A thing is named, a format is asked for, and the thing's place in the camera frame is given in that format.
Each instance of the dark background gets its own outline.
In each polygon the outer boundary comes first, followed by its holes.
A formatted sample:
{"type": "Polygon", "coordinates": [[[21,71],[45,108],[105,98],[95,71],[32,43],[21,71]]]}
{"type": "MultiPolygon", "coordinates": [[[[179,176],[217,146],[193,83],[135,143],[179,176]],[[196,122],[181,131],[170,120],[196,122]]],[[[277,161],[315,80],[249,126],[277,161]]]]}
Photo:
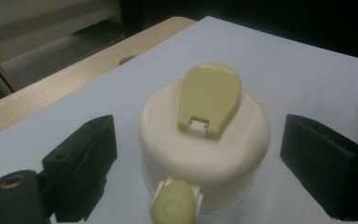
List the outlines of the dark background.
{"type": "Polygon", "coordinates": [[[358,57],[358,1],[121,0],[126,36],[173,16],[213,16],[358,57]]]}

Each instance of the white table surface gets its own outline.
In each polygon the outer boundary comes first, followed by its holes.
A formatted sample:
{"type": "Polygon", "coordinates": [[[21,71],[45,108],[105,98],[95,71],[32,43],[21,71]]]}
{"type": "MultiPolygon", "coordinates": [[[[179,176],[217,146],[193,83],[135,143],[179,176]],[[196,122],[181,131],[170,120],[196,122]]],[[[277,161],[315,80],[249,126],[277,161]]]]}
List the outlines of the white table surface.
{"type": "Polygon", "coordinates": [[[358,143],[358,59],[214,18],[197,22],[0,133],[0,176],[41,171],[41,160],[83,123],[113,114],[118,159],[87,223],[151,223],[138,117],[154,91],[205,62],[226,64],[240,74],[243,88],[266,110],[272,130],[254,185],[227,223],[341,223],[304,190],[279,153],[288,113],[320,121],[358,143]]]}

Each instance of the wooden surface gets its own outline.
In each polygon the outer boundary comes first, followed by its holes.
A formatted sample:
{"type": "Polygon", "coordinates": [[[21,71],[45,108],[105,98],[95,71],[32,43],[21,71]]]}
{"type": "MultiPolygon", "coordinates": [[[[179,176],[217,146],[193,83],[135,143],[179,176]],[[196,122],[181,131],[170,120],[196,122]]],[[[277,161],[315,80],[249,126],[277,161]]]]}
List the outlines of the wooden surface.
{"type": "Polygon", "coordinates": [[[193,23],[180,17],[168,19],[1,99],[0,132],[115,69],[121,59],[139,55],[193,23]]]}

